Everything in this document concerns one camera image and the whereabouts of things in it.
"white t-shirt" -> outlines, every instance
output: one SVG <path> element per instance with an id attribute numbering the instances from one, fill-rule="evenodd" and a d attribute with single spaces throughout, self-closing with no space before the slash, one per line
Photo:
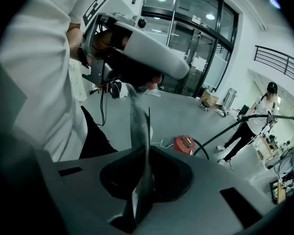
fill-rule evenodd
<path id="1" fill-rule="evenodd" d="M 256 104 L 258 105 L 256 108 L 256 111 L 254 111 L 251 115 L 254 114 L 260 114 L 260 115 L 267 115 L 268 112 L 270 112 L 272 115 L 276 114 L 276 106 L 274 108 L 274 111 L 272 112 L 272 107 L 273 107 L 273 102 L 270 104 L 267 104 L 267 97 L 265 96 L 263 100 L 259 103 L 259 100 L 261 100 L 261 97 L 259 97 L 256 101 Z M 267 118 L 266 117 L 254 117 L 250 118 L 247 121 L 247 124 L 250 128 L 250 130 L 255 134 L 258 135 L 263 127 L 267 123 Z"/>
<path id="2" fill-rule="evenodd" d="M 78 159 L 87 136 L 72 96 L 66 32 L 70 23 L 80 24 L 92 1 L 27 0 L 0 44 L 0 64 L 25 95 L 19 108 L 9 109 L 18 112 L 12 134 L 48 151 L 55 162 Z"/>

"white sneaker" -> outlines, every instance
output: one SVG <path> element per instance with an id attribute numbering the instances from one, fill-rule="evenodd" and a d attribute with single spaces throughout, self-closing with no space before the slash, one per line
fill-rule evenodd
<path id="1" fill-rule="evenodd" d="M 224 151 L 224 150 L 225 150 L 224 145 L 218 145 L 218 146 L 217 146 L 217 150 L 218 150 L 218 151 Z"/>
<path id="2" fill-rule="evenodd" d="M 220 165 L 225 165 L 226 161 L 224 159 L 219 159 L 217 163 Z"/>

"rectangular hole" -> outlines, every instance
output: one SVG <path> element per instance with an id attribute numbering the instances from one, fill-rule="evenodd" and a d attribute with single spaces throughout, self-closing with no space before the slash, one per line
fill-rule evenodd
<path id="1" fill-rule="evenodd" d="M 81 167 L 72 167 L 72 168 L 68 168 L 68 169 L 63 169 L 63 170 L 59 170 L 59 174 L 61 177 L 63 176 L 68 176 L 70 174 L 74 174 L 74 173 L 77 173 L 79 171 L 82 171 L 82 168 Z"/>
<path id="2" fill-rule="evenodd" d="M 255 208 L 234 188 L 221 190 L 220 193 L 245 228 L 250 227 L 262 218 Z"/>

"glass door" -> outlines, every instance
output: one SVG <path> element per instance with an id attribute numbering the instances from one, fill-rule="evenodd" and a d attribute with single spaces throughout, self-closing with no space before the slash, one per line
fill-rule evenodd
<path id="1" fill-rule="evenodd" d="M 208 60 L 213 50 L 215 40 L 202 32 L 199 32 L 198 43 L 195 52 L 190 58 L 190 71 L 185 80 L 181 94 L 185 96 L 193 96 L 200 78 L 208 65 Z"/>
<path id="2" fill-rule="evenodd" d="M 184 60 L 187 60 L 190 55 L 194 32 L 195 29 L 193 27 L 180 22 L 173 23 L 169 47 L 176 55 L 182 57 Z M 184 80 L 176 81 L 168 76 L 163 76 L 160 86 L 163 87 L 163 90 L 166 92 L 179 94 L 183 84 Z"/>

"black pants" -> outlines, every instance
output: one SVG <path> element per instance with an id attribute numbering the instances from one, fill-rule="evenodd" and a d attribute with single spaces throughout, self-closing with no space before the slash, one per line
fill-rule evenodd
<path id="1" fill-rule="evenodd" d="M 241 138 L 241 140 L 234 146 L 234 148 L 227 154 L 224 158 L 225 161 L 230 160 L 233 156 L 238 153 L 240 149 L 242 149 L 245 145 L 247 145 L 253 137 L 256 136 L 249 128 L 247 123 L 242 123 L 239 129 L 234 133 L 233 137 L 224 144 L 224 147 L 227 148 L 233 143 L 236 139 Z"/>
<path id="2" fill-rule="evenodd" d="M 87 122 L 87 137 L 79 159 L 98 157 L 117 152 L 109 143 L 106 135 L 99 129 L 89 112 L 82 106 Z"/>

